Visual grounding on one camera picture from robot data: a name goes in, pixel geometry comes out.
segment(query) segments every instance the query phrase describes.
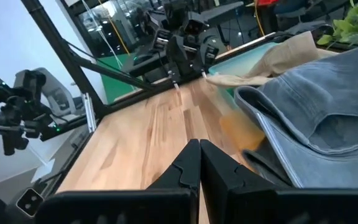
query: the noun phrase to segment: wooden tabletop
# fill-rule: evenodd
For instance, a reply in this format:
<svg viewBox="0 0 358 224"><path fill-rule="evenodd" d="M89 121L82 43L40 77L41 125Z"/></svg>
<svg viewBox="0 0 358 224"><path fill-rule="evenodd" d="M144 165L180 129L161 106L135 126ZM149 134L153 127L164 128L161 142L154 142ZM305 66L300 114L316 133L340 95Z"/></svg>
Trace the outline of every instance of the wooden tabletop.
<svg viewBox="0 0 358 224"><path fill-rule="evenodd" d="M110 114L102 120L58 192L146 189L194 138L209 139L247 166L240 149L230 142L219 123L232 113L218 89L200 78L181 86L180 91L168 90ZM245 138L253 144L255 138L262 140L259 130L247 132L251 134ZM200 223L209 223L202 192L200 200Z"/></svg>

